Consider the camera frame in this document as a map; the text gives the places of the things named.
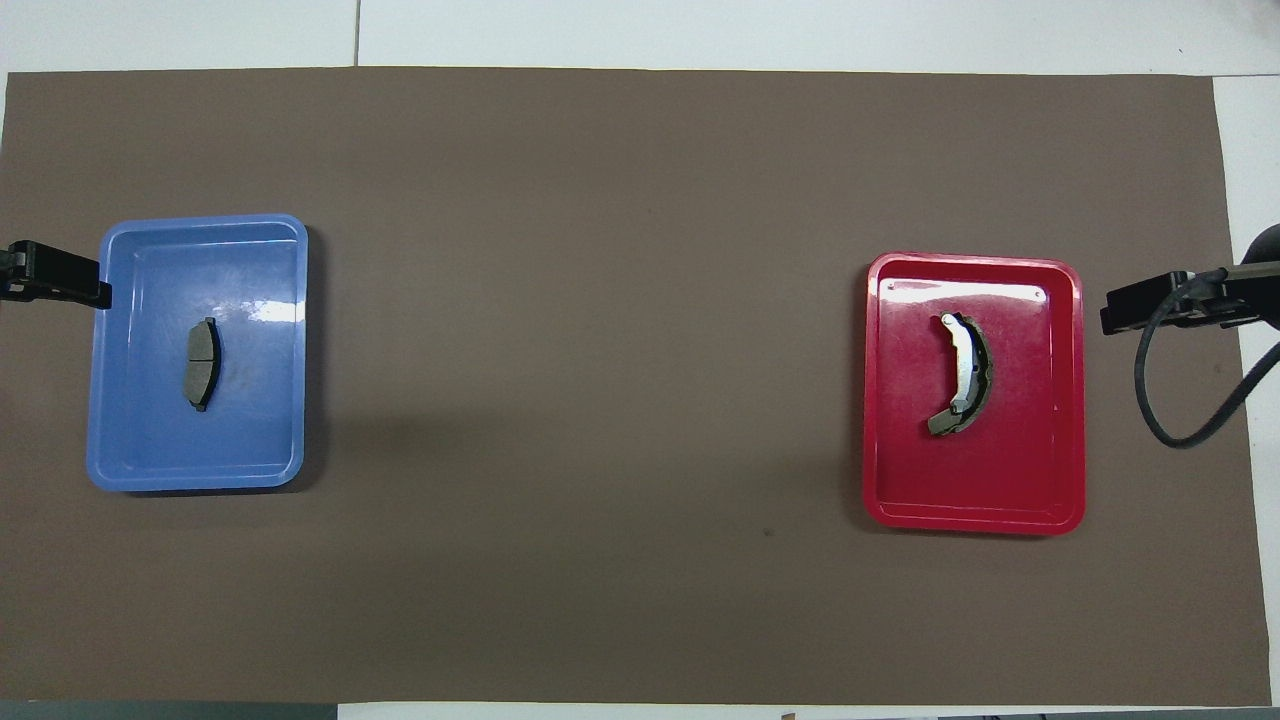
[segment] brown mat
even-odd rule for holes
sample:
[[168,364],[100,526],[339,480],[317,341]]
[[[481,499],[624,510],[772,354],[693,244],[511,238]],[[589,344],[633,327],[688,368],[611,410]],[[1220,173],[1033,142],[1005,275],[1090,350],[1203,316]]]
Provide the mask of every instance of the brown mat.
[[[5,697],[1270,700],[1243,419],[1157,445],[1137,338],[1096,320],[1229,258],[1206,78],[18,74],[6,122],[5,242],[293,213],[314,345],[293,492],[140,498],[83,469],[92,313],[0,311]],[[864,272],[895,249],[1083,275],[1074,534],[858,505]],[[1236,343],[1160,343],[1185,429]]]

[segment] white floor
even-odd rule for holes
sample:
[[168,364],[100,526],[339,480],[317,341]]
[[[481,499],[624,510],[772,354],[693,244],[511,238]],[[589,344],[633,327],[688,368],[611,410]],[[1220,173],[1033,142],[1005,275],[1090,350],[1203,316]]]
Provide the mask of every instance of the white floor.
[[[0,1],[0,86],[9,72],[352,64],[1215,76],[1235,259],[1280,222],[1280,4],[1271,0]],[[1275,340],[1270,328],[1242,329],[1245,366]],[[1256,391],[1248,421],[1275,693],[1280,377]],[[763,720],[796,711],[809,720],[1018,710],[1029,708],[376,703],[339,714]]]

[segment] blue tray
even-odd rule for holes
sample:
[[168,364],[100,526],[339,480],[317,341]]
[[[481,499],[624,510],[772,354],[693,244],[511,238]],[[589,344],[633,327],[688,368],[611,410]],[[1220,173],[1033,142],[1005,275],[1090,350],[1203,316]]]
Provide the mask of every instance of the blue tray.
[[[302,466],[307,231],[291,215],[120,223],[102,238],[114,304],[93,324],[90,478],[110,491],[274,487]],[[204,413],[187,333],[216,320]]]

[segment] black cable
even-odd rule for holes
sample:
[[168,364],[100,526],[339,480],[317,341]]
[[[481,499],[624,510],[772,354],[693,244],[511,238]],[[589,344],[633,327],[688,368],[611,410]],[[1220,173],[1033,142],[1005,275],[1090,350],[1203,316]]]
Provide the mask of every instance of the black cable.
[[1208,287],[1211,284],[1219,284],[1226,279],[1226,270],[1219,268],[1216,270],[1196,275],[1194,278],[1178,286],[1172,292],[1169,293],[1156,311],[1151,314],[1151,319],[1147,320],[1147,325],[1142,328],[1142,340],[1138,341],[1138,355],[1133,360],[1133,387],[1138,393],[1138,409],[1142,411],[1142,419],[1147,421],[1147,427],[1151,428],[1151,433],[1156,436],[1156,439],[1175,448],[1188,448],[1196,447],[1197,445],[1204,442],[1213,436],[1217,430],[1226,424],[1226,421],[1235,414],[1236,410],[1244,405],[1244,398],[1253,392],[1253,388],[1262,382],[1262,378],[1271,372],[1276,364],[1280,364],[1280,342],[1277,342],[1261,360],[1249,369],[1240,384],[1235,386],[1231,395],[1226,396],[1222,405],[1217,409],[1213,415],[1210,416],[1208,421],[1204,423],[1201,429],[1184,437],[1175,438],[1169,434],[1165,428],[1156,419],[1155,411],[1151,409],[1151,398],[1147,397],[1147,354],[1151,351],[1151,338],[1156,334],[1156,328],[1165,322],[1169,313],[1172,311],[1174,305],[1178,305],[1181,300],[1187,299],[1193,291]]

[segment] black mount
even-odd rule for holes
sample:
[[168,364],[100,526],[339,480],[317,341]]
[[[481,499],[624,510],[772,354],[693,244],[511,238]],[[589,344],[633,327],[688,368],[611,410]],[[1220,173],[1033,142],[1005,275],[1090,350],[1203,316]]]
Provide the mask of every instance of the black mount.
[[[1254,238],[1240,265],[1222,269],[1226,270],[1225,281],[1178,301],[1161,324],[1233,328],[1266,320],[1280,329],[1280,224]],[[1187,270],[1171,270],[1112,290],[1101,311],[1103,334],[1140,331],[1156,307],[1192,277]]]
[[111,286],[97,279],[97,261],[29,240],[0,250],[0,300],[64,300],[111,307]]

